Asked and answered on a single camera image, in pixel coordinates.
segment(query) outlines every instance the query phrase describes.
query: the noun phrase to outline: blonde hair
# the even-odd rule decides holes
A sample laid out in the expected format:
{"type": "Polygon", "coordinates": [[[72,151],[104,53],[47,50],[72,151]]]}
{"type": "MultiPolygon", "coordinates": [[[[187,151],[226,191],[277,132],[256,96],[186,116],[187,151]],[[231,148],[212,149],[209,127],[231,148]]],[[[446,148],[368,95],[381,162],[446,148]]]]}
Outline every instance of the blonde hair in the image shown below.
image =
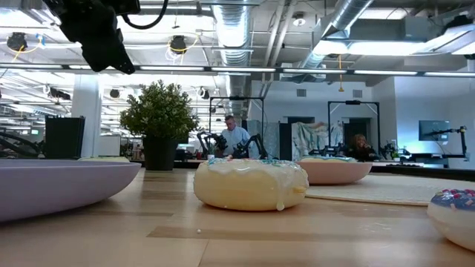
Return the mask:
{"type": "Polygon", "coordinates": [[[367,141],[366,141],[366,137],[364,137],[364,135],[355,134],[355,136],[351,140],[351,146],[353,146],[354,148],[357,148],[358,147],[358,140],[360,140],[360,139],[364,140],[364,144],[366,144],[366,145],[368,144],[367,141]]]}

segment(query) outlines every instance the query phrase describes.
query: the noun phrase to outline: placemat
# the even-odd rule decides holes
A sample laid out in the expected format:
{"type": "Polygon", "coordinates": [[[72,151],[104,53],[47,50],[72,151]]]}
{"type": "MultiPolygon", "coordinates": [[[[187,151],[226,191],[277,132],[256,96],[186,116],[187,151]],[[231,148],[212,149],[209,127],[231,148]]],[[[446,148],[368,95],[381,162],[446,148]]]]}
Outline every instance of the placemat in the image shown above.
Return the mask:
{"type": "Polygon", "coordinates": [[[446,188],[475,189],[475,182],[400,175],[368,175],[349,185],[310,186],[307,189],[307,197],[427,206],[435,193],[446,188]]]}

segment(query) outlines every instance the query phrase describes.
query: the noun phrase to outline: woman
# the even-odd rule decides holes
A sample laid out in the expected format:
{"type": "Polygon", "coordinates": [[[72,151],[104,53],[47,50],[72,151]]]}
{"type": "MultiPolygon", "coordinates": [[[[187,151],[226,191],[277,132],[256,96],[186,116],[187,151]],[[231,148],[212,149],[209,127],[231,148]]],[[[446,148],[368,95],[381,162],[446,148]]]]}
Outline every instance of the woman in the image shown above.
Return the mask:
{"type": "Polygon", "coordinates": [[[379,159],[374,149],[366,142],[366,138],[362,134],[356,134],[351,145],[346,152],[346,156],[350,156],[358,161],[367,162],[379,159]]]}

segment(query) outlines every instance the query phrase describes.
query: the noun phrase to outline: wooden table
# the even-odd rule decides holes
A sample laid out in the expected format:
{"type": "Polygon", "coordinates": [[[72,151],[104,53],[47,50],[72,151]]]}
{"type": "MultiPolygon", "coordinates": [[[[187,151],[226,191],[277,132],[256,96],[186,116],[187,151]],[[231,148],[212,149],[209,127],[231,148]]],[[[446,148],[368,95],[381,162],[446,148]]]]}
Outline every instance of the wooden table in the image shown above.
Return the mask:
{"type": "Polygon", "coordinates": [[[305,199],[282,212],[224,211],[194,172],[145,173],[86,208],[0,225],[1,267],[473,266],[425,208],[305,199]]]}

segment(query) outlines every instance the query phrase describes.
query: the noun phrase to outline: black planter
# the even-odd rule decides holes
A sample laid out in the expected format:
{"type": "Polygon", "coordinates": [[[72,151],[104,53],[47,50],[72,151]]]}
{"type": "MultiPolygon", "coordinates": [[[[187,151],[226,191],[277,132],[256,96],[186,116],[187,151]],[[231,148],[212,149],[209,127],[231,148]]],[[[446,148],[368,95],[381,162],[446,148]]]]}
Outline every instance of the black planter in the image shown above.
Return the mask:
{"type": "Polygon", "coordinates": [[[158,139],[154,136],[145,137],[143,139],[145,169],[148,171],[173,170],[177,146],[177,140],[158,139]]]}

